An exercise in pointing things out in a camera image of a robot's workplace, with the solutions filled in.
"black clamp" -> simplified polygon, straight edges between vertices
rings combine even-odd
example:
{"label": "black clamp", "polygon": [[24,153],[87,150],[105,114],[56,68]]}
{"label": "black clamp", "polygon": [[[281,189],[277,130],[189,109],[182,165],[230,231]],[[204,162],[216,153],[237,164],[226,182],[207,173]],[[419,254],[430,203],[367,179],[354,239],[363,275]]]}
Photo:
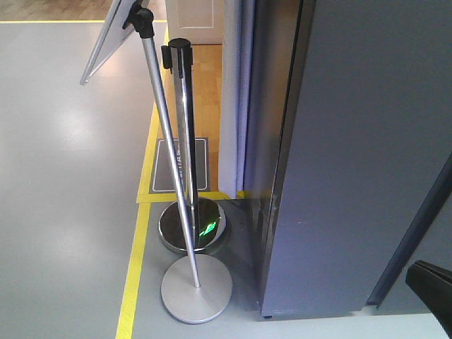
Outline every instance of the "black clamp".
{"label": "black clamp", "polygon": [[149,39],[155,35],[153,27],[154,14],[150,9],[142,7],[142,3],[143,0],[137,0],[133,3],[122,28],[125,29],[129,24],[132,24],[135,31],[140,33],[141,39]]}
{"label": "black clamp", "polygon": [[182,37],[172,39],[168,42],[167,46],[162,46],[162,60],[163,68],[170,69],[172,72],[172,55],[171,48],[177,50],[177,66],[179,71],[179,77],[184,77],[182,67],[185,67],[185,73],[191,71],[193,65],[193,50],[191,48],[191,42]]}

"wooden floor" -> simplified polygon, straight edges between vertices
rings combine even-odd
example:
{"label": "wooden floor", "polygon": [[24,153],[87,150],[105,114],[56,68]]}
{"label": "wooden floor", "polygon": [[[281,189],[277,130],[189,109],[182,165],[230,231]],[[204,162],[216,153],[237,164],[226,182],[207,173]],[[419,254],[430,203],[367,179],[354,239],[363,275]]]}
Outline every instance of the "wooden floor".
{"label": "wooden floor", "polygon": [[[0,21],[104,20],[112,0],[0,0]],[[156,20],[166,20],[165,0],[148,6]]]}
{"label": "wooden floor", "polygon": [[[197,138],[208,138],[210,190],[218,191],[222,45],[194,45],[193,54],[195,135]],[[169,71],[165,75],[165,95],[172,128],[177,129],[173,78]]]}

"gray floor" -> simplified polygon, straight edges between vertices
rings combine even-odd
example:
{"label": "gray floor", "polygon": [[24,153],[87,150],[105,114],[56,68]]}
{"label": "gray floor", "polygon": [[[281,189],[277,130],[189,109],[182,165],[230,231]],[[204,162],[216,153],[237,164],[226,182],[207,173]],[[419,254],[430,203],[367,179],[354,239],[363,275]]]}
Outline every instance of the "gray floor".
{"label": "gray floor", "polygon": [[[79,86],[99,29],[0,25],[1,338],[116,333],[153,98],[136,36]],[[152,209],[135,339],[446,338],[431,315],[262,321],[233,201],[224,204],[230,236],[215,254],[232,272],[232,301],[213,322],[181,324],[160,301],[162,274],[177,258],[155,235],[163,207]]]}
{"label": "gray floor", "polygon": [[1,338],[116,333],[153,96],[135,35],[78,84],[100,28],[0,25]]}

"sign stand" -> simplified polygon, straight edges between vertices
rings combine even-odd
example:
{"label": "sign stand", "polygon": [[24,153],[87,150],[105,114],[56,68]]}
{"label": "sign stand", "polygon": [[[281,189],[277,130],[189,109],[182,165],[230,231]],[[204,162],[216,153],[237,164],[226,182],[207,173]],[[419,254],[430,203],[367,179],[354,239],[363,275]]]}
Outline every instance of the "sign stand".
{"label": "sign stand", "polygon": [[[164,68],[172,71],[174,80],[182,180],[192,226],[194,250],[204,251],[214,245],[225,231],[226,217],[223,209],[215,201],[198,198],[191,80],[193,52],[190,41],[183,38],[169,41],[168,46],[162,46],[162,59]],[[173,203],[163,212],[159,221],[159,234],[169,249],[185,253],[186,247],[177,203]]]}
{"label": "sign stand", "polygon": [[170,116],[155,51],[153,13],[137,1],[132,5],[124,26],[128,23],[135,27],[143,41],[155,104],[167,145],[187,252],[187,256],[173,263],[165,273],[161,287],[162,300],[168,312],[176,319],[184,323],[205,323],[219,316],[229,303],[232,294],[231,275],[221,261],[205,254],[195,255],[194,252],[190,215],[177,166]]}

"round metal base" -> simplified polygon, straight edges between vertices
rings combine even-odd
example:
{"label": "round metal base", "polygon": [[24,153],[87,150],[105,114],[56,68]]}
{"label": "round metal base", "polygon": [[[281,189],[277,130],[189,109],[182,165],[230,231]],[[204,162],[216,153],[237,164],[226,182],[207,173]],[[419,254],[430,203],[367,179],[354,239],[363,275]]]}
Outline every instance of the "round metal base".
{"label": "round metal base", "polygon": [[[195,252],[205,251],[214,245],[226,228],[224,210],[213,200],[199,198],[199,244]],[[177,202],[169,205],[158,223],[160,238],[166,247],[177,253],[186,253],[184,233]]]}
{"label": "round metal base", "polygon": [[162,281],[162,299],[173,317],[184,323],[205,323],[224,311],[232,294],[232,279],[224,263],[196,254],[200,288],[195,288],[188,256],[168,268]]}

